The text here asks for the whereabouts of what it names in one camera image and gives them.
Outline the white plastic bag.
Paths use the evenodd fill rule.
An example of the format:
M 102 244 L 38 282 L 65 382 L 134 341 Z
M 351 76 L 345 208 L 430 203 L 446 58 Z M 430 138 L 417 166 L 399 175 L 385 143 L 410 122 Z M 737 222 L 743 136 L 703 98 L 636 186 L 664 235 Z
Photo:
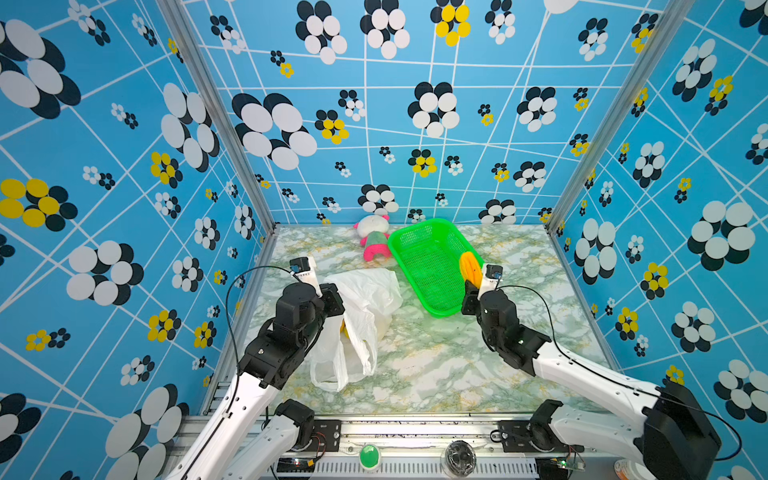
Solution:
M 344 313 L 326 319 L 308 356 L 314 386 L 340 392 L 375 373 L 378 344 L 403 303 L 395 273 L 385 268 L 358 269 L 326 277 L 335 285 Z

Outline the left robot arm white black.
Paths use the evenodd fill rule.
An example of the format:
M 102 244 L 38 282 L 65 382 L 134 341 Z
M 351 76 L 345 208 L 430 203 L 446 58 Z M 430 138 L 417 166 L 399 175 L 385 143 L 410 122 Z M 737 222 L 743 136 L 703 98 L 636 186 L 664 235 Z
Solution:
M 314 411 L 286 400 L 251 441 L 246 437 L 319 339 L 327 320 L 340 320 L 343 300 L 333 283 L 284 288 L 237 376 L 169 479 L 259 479 L 279 458 L 310 441 Z

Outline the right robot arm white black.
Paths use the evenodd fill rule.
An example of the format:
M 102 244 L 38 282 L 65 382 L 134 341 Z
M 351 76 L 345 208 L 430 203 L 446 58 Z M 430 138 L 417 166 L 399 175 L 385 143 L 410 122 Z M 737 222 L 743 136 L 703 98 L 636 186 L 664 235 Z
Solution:
M 639 463 L 655 479 L 706 479 L 722 447 L 711 423 L 685 386 L 633 379 L 560 346 L 520 323 L 501 289 L 465 284 L 461 311 L 474 317 L 486 346 L 509 366 L 567 387 L 604 408 L 586 412 L 547 400 L 529 423 L 533 444 L 582 446 Z

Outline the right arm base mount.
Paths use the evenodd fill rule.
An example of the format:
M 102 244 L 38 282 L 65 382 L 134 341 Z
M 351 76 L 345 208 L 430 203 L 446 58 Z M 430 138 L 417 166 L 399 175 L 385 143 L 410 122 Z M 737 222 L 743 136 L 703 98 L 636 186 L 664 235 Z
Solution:
M 563 407 L 559 400 L 546 400 L 533 413 L 529 420 L 502 420 L 491 431 L 489 438 L 500 444 L 503 451 L 510 452 L 568 452 L 573 449 L 583 453 L 582 445 L 563 443 L 551 427 L 555 412 Z

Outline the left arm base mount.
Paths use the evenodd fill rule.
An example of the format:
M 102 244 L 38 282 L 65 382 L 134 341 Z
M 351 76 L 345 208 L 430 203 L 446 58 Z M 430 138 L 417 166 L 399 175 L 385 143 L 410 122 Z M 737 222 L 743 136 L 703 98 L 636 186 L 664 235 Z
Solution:
M 286 416 L 298 428 L 293 451 L 316 451 L 317 453 L 339 451 L 341 420 L 319 418 L 310 407 L 293 399 L 279 404 L 274 415 Z

